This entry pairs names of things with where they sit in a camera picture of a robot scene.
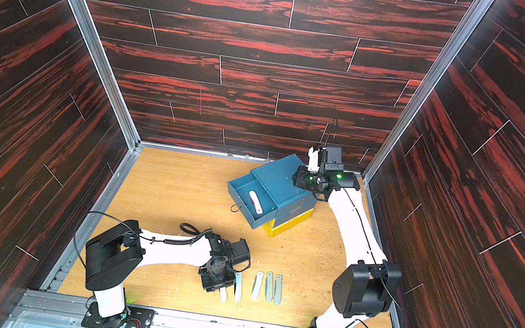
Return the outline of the teal yellow drawer cabinet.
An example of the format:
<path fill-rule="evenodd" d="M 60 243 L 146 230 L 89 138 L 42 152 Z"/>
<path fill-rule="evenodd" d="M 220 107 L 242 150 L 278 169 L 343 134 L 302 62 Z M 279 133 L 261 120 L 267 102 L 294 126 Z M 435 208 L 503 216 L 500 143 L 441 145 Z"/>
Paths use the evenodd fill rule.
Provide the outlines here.
<path fill-rule="evenodd" d="M 316 198 L 309 191 L 295 187 L 292 181 L 297 169 L 303 165 L 302 160 L 292 154 L 250 171 L 278 205 L 272 221 L 260 227 L 270 238 L 306 221 L 313 214 Z"/>

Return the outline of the teal top drawer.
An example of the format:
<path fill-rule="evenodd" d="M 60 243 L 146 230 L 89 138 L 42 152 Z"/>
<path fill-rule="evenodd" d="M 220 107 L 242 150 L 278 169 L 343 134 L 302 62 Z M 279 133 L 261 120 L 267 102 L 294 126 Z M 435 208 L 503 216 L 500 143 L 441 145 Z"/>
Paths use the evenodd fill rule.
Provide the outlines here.
<path fill-rule="evenodd" d="M 233 179 L 227 186 L 238 211 L 252 229 L 261 227 L 276 216 L 278 205 L 253 174 Z"/>

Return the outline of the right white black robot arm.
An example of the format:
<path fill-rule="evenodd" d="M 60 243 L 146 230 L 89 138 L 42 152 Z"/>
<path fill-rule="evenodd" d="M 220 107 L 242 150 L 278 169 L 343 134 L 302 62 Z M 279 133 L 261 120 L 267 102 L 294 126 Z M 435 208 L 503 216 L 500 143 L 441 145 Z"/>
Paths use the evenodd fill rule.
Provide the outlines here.
<path fill-rule="evenodd" d="M 387 312 L 402 272 L 388 261 L 373 234 L 355 174 L 300 166 L 292 180 L 297 188 L 325 198 L 339 226 L 346 257 L 345 270 L 332 286 L 333 304 L 312 319 L 309 328 L 355 328 Z"/>

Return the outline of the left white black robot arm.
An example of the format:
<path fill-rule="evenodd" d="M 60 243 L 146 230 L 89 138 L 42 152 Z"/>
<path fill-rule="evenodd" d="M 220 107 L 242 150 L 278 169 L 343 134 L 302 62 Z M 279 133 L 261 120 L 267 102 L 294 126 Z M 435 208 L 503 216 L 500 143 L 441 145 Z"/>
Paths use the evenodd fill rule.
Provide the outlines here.
<path fill-rule="evenodd" d="M 181 223 L 182 235 L 173 236 L 142 229 L 137 221 L 115 217 L 112 228 L 85 245 L 86 289 L 94 294 L 98 315 L 106 321 L 124 320 L 127 313 L 124 281 L 139 267 L 189 265 L 198 268 L 207 293 L 234 286 L 237 275 L 251 267 L 245 239 L 230 242 L 212 229 L 199 230 Z"/>

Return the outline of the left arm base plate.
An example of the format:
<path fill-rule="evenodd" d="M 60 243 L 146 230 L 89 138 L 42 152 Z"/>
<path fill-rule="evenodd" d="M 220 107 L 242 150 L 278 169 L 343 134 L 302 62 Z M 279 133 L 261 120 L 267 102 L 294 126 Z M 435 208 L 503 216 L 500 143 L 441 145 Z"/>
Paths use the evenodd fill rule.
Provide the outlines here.
<path fill-rule="evenodd" d="M 92 302 L 83 317 L 81 326 L 85 328 L 151 328 L 155 310 L 127 305 L 123 313 L 103 317 L 97 302 Z"/>

